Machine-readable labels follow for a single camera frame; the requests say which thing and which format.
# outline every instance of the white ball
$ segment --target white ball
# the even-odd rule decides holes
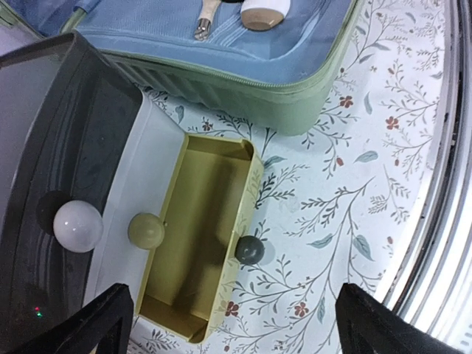
[[[103,235],[102,215],[85,201],[65,203],[54,217],[54,235],[65,249],[91,251]]]

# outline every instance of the table surface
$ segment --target table surface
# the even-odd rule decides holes
[[[186,131],[255,143],[265,175],[251,232],[268,252],[243,267],[207,342],[136,319],[130,353],[337,353],[342,283],[375,293],[431,169],[443,56],[441,0],[368,0],[320,120],[302,136],[149,92]]]

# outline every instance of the black ball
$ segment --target black ball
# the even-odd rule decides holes
[[[236,245],[236,259],[248,266],[259,263],[264,257],[264,244],[255,236],[244,236]]]

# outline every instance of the yellow tray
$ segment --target yellow tray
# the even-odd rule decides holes
[[[189,135],[160,218],[136,312],[191,343],[224,319],[239,271],[235,248],[251,223],[263,164],[248,140]]]

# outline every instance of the suitcase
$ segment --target suitcase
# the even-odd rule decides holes
[[[42,36],[75,28],[133,82],[297,135],[318,119],[364,0],[292,1],[267,32],[245,29],[240,4],[222,3],[206,41],[194,39],[201,0],[0,4]]]

